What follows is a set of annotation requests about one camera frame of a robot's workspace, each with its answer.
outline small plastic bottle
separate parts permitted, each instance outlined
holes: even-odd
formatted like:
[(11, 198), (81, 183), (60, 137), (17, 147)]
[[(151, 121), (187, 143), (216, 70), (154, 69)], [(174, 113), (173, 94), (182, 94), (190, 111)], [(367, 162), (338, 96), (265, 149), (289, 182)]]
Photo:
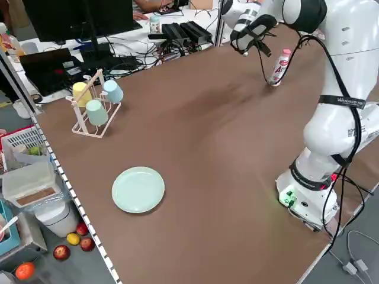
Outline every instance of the small plastic bottle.
[(151, 34), (160, 34), (160, 22), (158, 16), (151, 16), (149, 19), (150, 22), (150, 33)]
[(2, 51), (4, 51), (4, 53), (7, 52), (7, 49), (5, 48), (4, 44), (3, 44), (3, 35), (7, 35), (7, 27), (6, 25), (3, 23), (3, 22), (0, 22), (0, 46), (1, 46), (1, 49)]
[(290, 49), (283, 49), (282, 54), (280, 55), (275, 68), (274, 72), (272, 73), (271, 77), (268, 79), (268, 83), (271, 86), (277, 87), (280, 85), (280, 82), (278, 82), (285, 72), (285, 70), (288, 67), (288, 61), (290, 59), (291, 50)]
[(0, 23), (0, 36), (1, 44), (4, 49), (8, 52), (14, 62), (20, 62), (20, 56), (25, 55), (23, 48), (18, 42), (17, 38), (11, 35), (10, 31), (4, 23)]
[(20, 58), (20, 56), (25, 55), (25, 52), (24, 52), (23, 48), (21, 47), (21, 44), (17, 40), (17, 38), (15, 38), (13, 35), (11, 35), (9, 33), (9, 31), (8, 31), (8, 35), (9, 35), (9, 38), (11, 39), (11, 43), (12, 43), (13, 48), (16, 50), (17, 57)]

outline brown table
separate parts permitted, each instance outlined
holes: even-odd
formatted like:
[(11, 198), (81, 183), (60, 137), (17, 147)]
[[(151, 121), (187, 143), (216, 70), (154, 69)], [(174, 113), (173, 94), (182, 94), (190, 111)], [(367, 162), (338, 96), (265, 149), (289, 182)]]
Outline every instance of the brown table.
[[(268, 72), (297, 42), (285, 28), (274, 33)], [(251, 53), (208, 49), (120, 80), (123, 109), (102, 139), (71, 133), (65, 100), (38, 116), (123, 283), (295, 283), (327, 245), (325, 233), (288, 214), (275, 188), (304, 148), (322, 90), (322, 51), (316, 43), (300, 50), (279, 88), (265, 86)], [(369, 188), (379, 180), (375, 149), (378, 142), (348, 172)], [(165, 180), (151, 214), (126, 214), (112, 201), (114, 179), (133, 166)], [(359, 202), (347, 186), (344, 220)]]

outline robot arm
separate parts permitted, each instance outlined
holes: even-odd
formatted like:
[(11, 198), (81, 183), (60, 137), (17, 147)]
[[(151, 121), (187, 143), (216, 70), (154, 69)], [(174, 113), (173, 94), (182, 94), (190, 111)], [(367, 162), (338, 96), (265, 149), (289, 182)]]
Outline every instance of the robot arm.
[(312, 33), (324, 20), (326, 11), (323, 0), (266, 0), (261, 7), (259, 3), (241, 4), (238, 0), (228, 0), (221, 14), (233, 29), (230, 41), (236, 51), (247, 55), (248, 50), (256, 46), (270, 56), (262, 38), (276, 24), (284, 21), (290, 28)]
[[(377, 84), (379, 0), (265, 0), (255, 9), (235, 2), (228, 0), (221, 13), (233, 29), (231, 45), (240, 54), (256, 46), (269, 55), (262, 38), (281, 20), (293, 30), (312, 33), (319, 28), (325, 35), (333, 66), (329, 61), (325, 64), (320, 101), (304, 129), (306, 148), (277, 179), (280, 202), (320, 230), (338, 211), (332, 180), (343, 163), (335, 157), (345, 159), (356, 147), (356, 116), (349, 101), (364, 105)], [(342, 93), (335, 69), (350, 97)], [(379, 104), (368, 102), (356, 111), (361, 124), (360, 151), (379, 136)]]
[(267, 56), (269, 48), (262, 37), (281, 19), (282, 0), (266, 0), (262, 6), (258, 2), (242, 4), (238, 0), (228, 0), (221, 11), (225, 23), (233, 29), (230, 35), (232, 47), (242, 55), (247, 55), (252, 46), (258, 47)]

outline light green plate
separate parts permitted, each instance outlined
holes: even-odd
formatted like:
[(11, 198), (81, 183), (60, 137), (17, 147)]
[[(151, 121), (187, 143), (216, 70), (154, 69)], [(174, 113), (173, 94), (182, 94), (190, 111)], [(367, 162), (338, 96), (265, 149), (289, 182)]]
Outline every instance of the light green plate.
[(157, 206), (165, 193), (160, 174), (148, 167), (132, 167), (120, 174), (112, 186), (112, 198), (121, 210), (144, 213)]

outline white desk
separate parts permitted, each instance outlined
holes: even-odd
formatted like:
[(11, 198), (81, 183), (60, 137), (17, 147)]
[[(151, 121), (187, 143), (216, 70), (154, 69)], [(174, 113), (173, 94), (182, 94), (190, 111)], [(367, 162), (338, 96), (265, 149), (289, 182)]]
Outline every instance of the white desk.
[[(219, 0), (214, 0), (213, 8), (218, 8), (218, 6), (219, 6)], [(183, 12), (183, 15), (181, 14), (181, 12), (176, 12), (169, 15), (159, 16), (160, 23), (170, 24), (173, 22), (181, 23), (181, 22), (187, 22), (187, 21), (194, 21), (204, 28), (207, 28), (209, 26), (208, 31), (212, 33), (213, 35), (216, 33), (217, 17), (218, 17), (217, 9), (210, 11), (211, 17), (205, 11), (198, 13), (195, 17), (196, 10), (191, 10), (188, 7), (183, 7), (182, 12)], [(153, 42), (147, 38), (147, 35), (150, 33), (149, 21), (148, 20), (139, 21), (139, 24), (142, 26), (142, 28), (139, 30), (129, 31), (127, 33), (121, 33), (121, 34), (114, 34), (108, 37), (110, 42), (114, 43), (113, 47), (117, 54), (136, 55), (137, 52), (145, 53), (149, 47), (152, 47)], [(229, 29), (226, 26), (224, 35), (229, 38), (230, 32), (231, 32), (231, 29)], [(59, 48), (68, 48), (73, 56), (78, 58), (80, 61), (83, 61), (80, 51), (73, 50), (75, 47), (79, 45), (75, 40), (68, 40), (66, 44), (63, 46), (58, 46), (52, 42), (42, 43), (40, 42), (38, 38), (22, 41), (21, 44), (27, 43), (27, 42), (36, 43), (39, 52), (49, 51), (49, 50), (59, 49)], [(98, 39), (98, 42), (106, 43), (107, 40), (104, 37), (102, 37)], [(209, 46), (210, 44), (203, 45), (202, 48), (204, 49)], [(154, 59), (152, 58), (146, 59), (147, 64), (153, 61)], [(21, 78), (22, 82), (24, 83), (26, 89), (28, 90), (29, 94), (33, 95), (35, 93), (38, 93), (37, 89), (26, 78), (25, 72), (23, 71), (23, 67), (21, 66), (21, 64), (19, 63), (12, 63), (12, 64), (15, 70), (17, 71), (19, 77)], [(47, 97), (44, 97), (44, 99), (42, 100), (42, 103), (52, 102), (57, 99), (64, 98), (65, 96), (68, 96), (68, 95), (70, 95), (69, 91), (62, 90), (52, 95), (49, 95)]]

